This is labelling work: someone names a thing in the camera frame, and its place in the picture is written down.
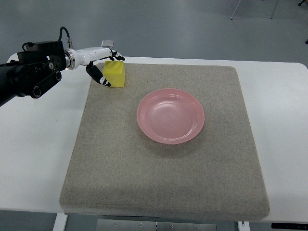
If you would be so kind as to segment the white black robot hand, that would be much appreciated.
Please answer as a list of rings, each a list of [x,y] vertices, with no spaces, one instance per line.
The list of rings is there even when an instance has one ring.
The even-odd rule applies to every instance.
[[[124,61],[125,58],[119,52],[110,48],[91,47],[80,50],[65,49],[66,70],[74,70],[80,65],[86,67],[86,72],[98,84],[111,87],[111,83],[93,63],[98,60],[109,58],[111,61]]]

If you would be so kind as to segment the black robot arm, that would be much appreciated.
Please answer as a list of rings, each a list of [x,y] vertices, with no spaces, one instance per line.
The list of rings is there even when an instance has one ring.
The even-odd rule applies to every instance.
[[[62,79],[61,71],[69,64],[62,43],[63,32],[67,35],[69,48],[72,41],[67,28],[60,28],[56,41],[26,42],[18,60],[0,65],[0,104],[14,97],[40,98]]]

